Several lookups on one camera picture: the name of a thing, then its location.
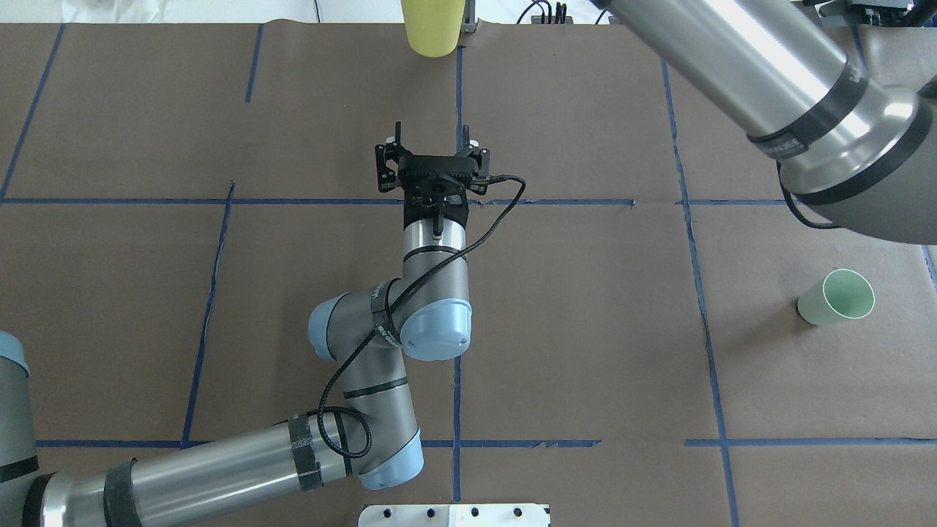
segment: overturned cup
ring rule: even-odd
[[[874,307],[875,292],[869,281],[849,269],[826,275],[797,300],[797,312],[813,325],[858,320]]]

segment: black band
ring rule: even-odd
[[[333,413],[335,417],[335,427],[338,428],[338,444],[342,447],[342,450],[349,451],[349,438],[345,435],[345,422],[342,421],[342,414]],[[342,456],[342,459],[345,461],[345,476],[351,475],[351,458],[346,458]]]
[[[383,391],[387,391],[387,390],[389,390],[389,389],[391,389],[391,388],[396,388],[396,387],[398,387],[398,386],[402,386],[402,385],[406,384],[407,382],[408,382],[408,381],[407,381],[407,376],[405,375],[405,376],[403,376],[403,377],[401,377],[401,378],[399,378],[399,379],[395,379],[395,380],[393,380],[393,381],[390,381],[389,383],[375,384],[375,385],[373,385],[373,386],[370,386],[370,387],[367,387],[367,388],[362,388],[362,389],[360,389],[360,390],[351,390],[350,392],[345,392],[343,395],[345,396],[345,399],[354,399],[354,398],[356,398],[356,397],[363,397],[363,396],[366,396],[366,395],[374,395],[374,394],[376,394],[376,393],[378,393],[378,392],[383,392]]]
[[[108,527],[142,527],[133,501],[130,476],[137,459],[110,469],[104,476],[104,521]]]
[[[840,77],[829,92],[790,125],[761,137],[749,137],[766,156],[787,159],[806,152],[811,143],[835,128],[866,93],[869,78],[846,60]]]
[[[917,115],[911,121],[911,126],[905,130],[900,139],[878,158],[866,170],[850,177],[849,179],[834,185],[833,187],[813,192],[810,194],[797,194],[797,198],[807,205],[829,205],[831,203],[848,200],[853,196],[865,192],[873,185],[885,179],[890,173],[895,172],[904,161],[917,151],[917,147],[924,142],[930,131],[930,123],[933,120],[930,106],[921,104],[917,108]]]
[[[394,348],[400,347],[400,334],[397,333],[397,329],[394,327],[394,319],[389,311],[388,295],[391,292],[391,286],[397,280],[382,282],[371,293],[371,317],[374,322],[374,329]]]
[[[26,492],[26,502],[22,506],[22,527],[41,527],[42,525],[42,496],[46,493],[49,480],[55,473],[44,474],[33,480]]]
[[[436,252],[436,251],[449,252],[452,254],[458,254],[459,252],[457,248],[451,248],[451,247],[446,247],[442,245],[428,245],[428,246],[423,246],[420,248],[415,248],[414,250],[408,252],[407,255],[404,256],[404,262],[406,262],[410,256],[416,256],[417,254],[423,254],[424,252]],[[462,259],[463,260],[466,259],[466,256],[464,254],[462,255]]]
[[[0,483],[32,474],[37,470],[39,470],[39,458],[36,456],[20,459],[19,461],[0,467]]]
[[[299,476],[299,488],[302,491],[321,489],[324,485],[322,468],[316,461],[316,451],[312,448],[309,417],[306,414],[290,417],[289,429],[293,463],[296,465],[296,475]]]

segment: yellow cup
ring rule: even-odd
[[[466,0],[401,0],[410,47],[436,58],[452,53],[459,42]]]

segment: blue cap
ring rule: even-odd
[[[443,298],[417,309],[400,328],[404,353],[417,360],[448,360],[471,344],[471,304]]]
[[[413,439],[377,468],[361,474],[361,484],[368,490],[381,490],[407,483],[423,469],[423,444],[420,429]]]
[[[335,362],[335,357],[329,352],[329,342],[326,335],[329,329],[329,320],[332,319],[332,311],[345,294],[322,302],[309,315],[309,326],[306,329],[309,333],[309,342],[312,343],[313,348],[316,348],[316,355],[322,360]]]
[[[0,331],[0,357],[9,359],[26,370],[29,377],[29,367],[26,366],[26,355],[22,352],[22,344],[9,333]]]

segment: black cable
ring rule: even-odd
[[[544,16],[545,13],[546,13],[546,11],[543,10],[543,4],[546,4],[546,6],[547,6],[548,8],[550,8],[550,16],[553,16],[553,8],[550,7],[550,3],[549,3],[549,2],[547,2],[546,0],[533,0],[532,2],[530,2],[530,5],[528,6],[528,8],[524,9],[524,12],[521,13],[521,16],[517,17],[517,23],[521,23],[521,21],[524,20],[524,15],[528,14],[528,12],[529,12],[534,6],[539,6],[539,7],[540,7],[541,23],[543,23],[543,16]]]
[[[449,265],[452,262],[455,262],[456,260],[458,260],[459,258],[462,258],[466,254],[469,254],[470,252],[478,248],[481,244],[483,244],[488,239],[488,237],[491,236],[491,234],[495,231],[495,229],[498,228],[501,221],[504,220],[504,217],[506,217],[508,213],[511,212],[511,210],[517,206],[517,204],[521,200],[521,196],[524,195],[524,190],[527,188],[527,182],[524,181],[523,178],[517,177],[516,175],[499,175],[497,177],[491,178],[491,181],[489,182],[489,184],[494,185],[496,183],[503,183],[508,180],[516,181],[517,183],[520,184],[520,188],[517,190],[517,194],[514,195],[511,202],[508,203],[508,206],[504,208],[501,214],[499,214],[498,217],[495,219],[495,221],[491,224],[491,227],[488,228],[488,231],[485,232],[485,234],[483,234],[481,238],[476,240],[475,243],[457,251],[455,254],[453,254],[449,258],[446,258],[442,262],[437,263],[428,271],[423,273],[419,278],[415,279],[409,286],[407,286],[406,289],[404,289],[403,293],[401,293],[400,296],[397,297],[397,299],[390,305],[390,307],[387,308],[388,316],[393,314],[394,311],[397,308],[399,308],[404,302],[410,300],[418,291],[420,291],[423,288],[424,285],[426,285],[426,283],[429,282],[431,278],[433,278],[439,271],[444,269],[446,265]],[[362,414],[361,412],[353,408],[346,408],[343,406],[325,406],[325,401],[329,398],[329,394],[332,393],[332,388],[335,386],[335,383],[338,382],[338,378],[341,377],[342,373],[344,373],[346,369],[348,369],[348,367],[351,365],[351,362],[354,361],[354,359],[358,358],[358,355],[361,354],[364,348],[367,347],[367,344],[377,334],[378,334],[378,330],[372,329],[371,332],[367,334],[367,337],[364,337],[361,343],[358,344],[358,347],[355,348],[354,352],[352,352],[351,355],[349,355],[349,358],[345,359],[345,362],[343,362],[342,365],[338,367],[338,369],[335,371],[335,374],[332,375],[332,379],[329,379],[329,383],[325,385],[325,388],[322,390],[322,397],[319,399],[319,407],[316,410],[306,414],[306,415],[316,414],[316,424],[319,426],[319,435],[321,436],[322,440],[325,442],[325,445],[328,446],[329,449],[331,449],[333,452],[335,452],[336,454],[344,458],[349,458],[349,459],[363,458],[364,456],[367,455],[368,452],[371,451],[371,445],[372,445],[371,428],[368,427],[367,420],[364,418],[364,414]],[[346,450],[342,448],[341,446],[335,444],[335,442],[333,442],[332,439],[329,438],[329,434],[325,430],[324,418],[325,418],[326,412],[338,412],[341,414],[348,414],[354,417],[355,420],[357,420],[359,423],[361,423],[362,428],[364,428],[364,448],[362,448],[358,452],[350,452],[349,450]]]
[[[780,163],[778,163],[778,181],[779,182],[781,181],[781,164]],[[830,229],[842,228],[836,223],[816,223],[807,219],[807,217],[804,216],[802,212],[800,212],[800,209],[797,208],[796,203],[794,203],[794,197],[791,196],[791,192],[787,188],[784,188],[783,183],[781,183],[781,194],[784,195],[784,202],[787,203],[787,208],[790,209],[791,214],[793,214],[794,217],[797,218],[798,221],[810,227],[811,229],[819,229],[822,231],[828,231]]]

